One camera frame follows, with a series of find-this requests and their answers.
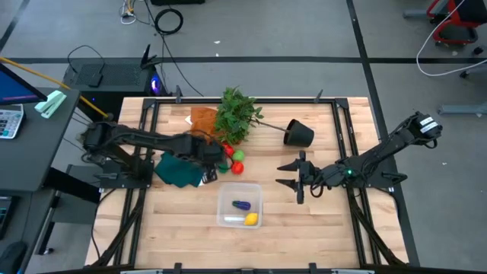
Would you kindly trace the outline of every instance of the green cloth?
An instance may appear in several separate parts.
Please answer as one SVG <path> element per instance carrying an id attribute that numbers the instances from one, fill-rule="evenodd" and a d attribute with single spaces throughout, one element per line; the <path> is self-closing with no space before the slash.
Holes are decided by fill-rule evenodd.
<path id="1" fill-rule="evenodd" d="M 190 184 L 198 187 L 203 178 L 204 171 L 199 166 L 188 161 L 175 158 L 169 153 L 161 156 L 161 161 L 155 167 L 154 172 L 167 184 L 173 184 L 183 188 Z"/>

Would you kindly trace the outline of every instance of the red ball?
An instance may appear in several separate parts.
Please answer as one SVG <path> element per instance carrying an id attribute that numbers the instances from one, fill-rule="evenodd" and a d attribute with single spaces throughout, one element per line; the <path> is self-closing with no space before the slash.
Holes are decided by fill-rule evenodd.
<path id="1" fill-rule="evenodd" d="M 244 172 L 244 164 L 235 161 L 231 166 L 231 172 L 236 175 L 242 174 L 242 172 Z"/>
<path id="2" fill-rule="evenodd" d="M 234 148 L 232 148 L 229 144 L 223 144 L 223 147 L 225 149 L 225 155 L 231 158 L 235 153 Z"/>

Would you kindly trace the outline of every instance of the plastic bin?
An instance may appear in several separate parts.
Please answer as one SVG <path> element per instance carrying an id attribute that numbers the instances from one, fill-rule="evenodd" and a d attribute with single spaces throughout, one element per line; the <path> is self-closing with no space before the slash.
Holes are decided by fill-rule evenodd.
<path id="1" fill-rule="evenodd" d="M 233 201 L 250 203 L 250 210 L 234 207 Z M 263 195 L 262 187 L 255 183 L 224 183 L 218 194 L 217 224 L 229 228 L 258 228 L 262 225 Z M 249 213 L 257 213 L 259 219 L 255 225 L 244 225 L 244 220 L 227 221 L 225 217 L 245 218 Z"/>

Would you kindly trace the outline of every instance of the wooden tabletop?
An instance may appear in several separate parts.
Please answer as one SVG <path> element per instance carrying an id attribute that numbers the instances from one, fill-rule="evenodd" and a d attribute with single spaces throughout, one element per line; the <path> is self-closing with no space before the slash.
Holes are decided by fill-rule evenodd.
<path id="1" fill-rule="evenodd" d="M 138 127 L 144 98 L 126 98 L 119 123 Z M 371 108 L 365 97 L 350 97 L 350 112 L 360 153 L 377 144 Z M 263 122 L 286 127 L 298 119 L 315 131 L 313 144 L 306 148 L 307 158 L 317 167 L 325 167 L 339 158 L 331 107 L 323 104 L 263 104 Z M 189 129 L 184 120 L 192 105 L 164 104 L 159 110 L 157 132 L 173 135 Z M 343 132 L 345 119 L 341 115 Z M 137 268 L 319 268 L 358 267 L 349 204 L 345 190 L 325 190 L 313 198 L 305 189 L 303 205 L 295 193 L 275 182 L 276 178 L 296 178 L 293 172 L 276 170 L 291 163 L 302 148 L 282 144 L 283 132 L 265 126 L 251 129 L 249 141 L 238 145 L 246 158 L 240 176 L 219 174 L 219 180 L 199 188 L 170 186 L 154 175 L 145 199 L 142 229 L 138 243 Z M 350 155 L 348 139 L 347 154 Z M 159 162 L 161 153 L 153 159 Z M 224 182 L 258 183 L 263 189 L 263 225 L 258 229 L 219 227 L 216 222 L 218 189 Z M 117 190 L 98 210 L 94 237 L 103 252 L 119 229 L 125 190 Z M 407 261 L 401 229 L 393 199 L 386 193 L 369 190 L 374 226 L 389 248 Z M 363 231 L 368 262 L 370 247 Z M 130 237 L 127 237 L 127 258 Z M 86 264 L 96 260 L 90 246 Z"/>

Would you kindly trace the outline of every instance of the gray floor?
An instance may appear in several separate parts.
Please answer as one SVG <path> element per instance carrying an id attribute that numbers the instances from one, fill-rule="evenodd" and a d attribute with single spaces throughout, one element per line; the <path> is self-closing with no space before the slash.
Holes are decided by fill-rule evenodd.
<path id="1" fill-rule="evenodd" d="M 20 0 L 0 2 L 0 35 L 20 6 Z M 422 20 L 405 20 L 405 8 L 424 8 L 422 0 L 354 0 L 369 57 L 414 58 L 433 27 Z M 161 54 L 161 39 L 144 24 L 121 25 L 121 0 L 30 1 L 5 48 L 5 57 L 65 58 L 76 46 L 89 44 L 106 57 L 139 57 L 148 43 Z M 208 0 L 204 5 L 176 6 L 185 23 L 167 38 L 178 57 L 201 56 L 333 56 L 359 57 L 349 10 L 343 0 Z M 147 12 L 136 2 L 135 12 L 146 21 Z M 164 23 L 170 28 L 174 18 Z M 487 27 L 479 29 L 479 42 L 487 43 Z M 463 50 L 439 49 L 429 43 L 424 57 L 460 58 Z M 76 57 L 93 57 L 87 49 Z M 30 64 L 29 67 L 62 79 L 66 64 Z M 462 65 L 424 65 L 428 72 L 444 72 Z M 487 270 L 487 187 L 483 166 L 487 147 L 485 117 L 438 116 L 440 104 L 474 104 L 487 101 L 485 75 L 469 80 L 457 74 L 441 78 L 422 75 L 415 65 L 372 64 L 388 129 L 415 110 L 430 113 L 444 125 L 435 150 L 411 148 L 396 157 L 399 171 L 409 175 L 403 183 L 420 263 L 454 269 Z M 328 62 L 183 63 L 185 76 L 208 96 L 225 86 L 240 85 L 249 95 L 368 96 L 361 64 Z M 180 85 L 194 95 L 172 64 L 164 65 L 167 86 Z M 15 70 L 31 84 L 53 87 L 42 79 Z M 74 141 L 82 125 L 73 121 L 67 138 Z M 63 142 L 55 164 L 78 163 L 80 151 Z M 90 227 L 60 225 L 49 243 L 59 252 L 35 256 L 29 272 L 79 268 L 89 245 Z"/>

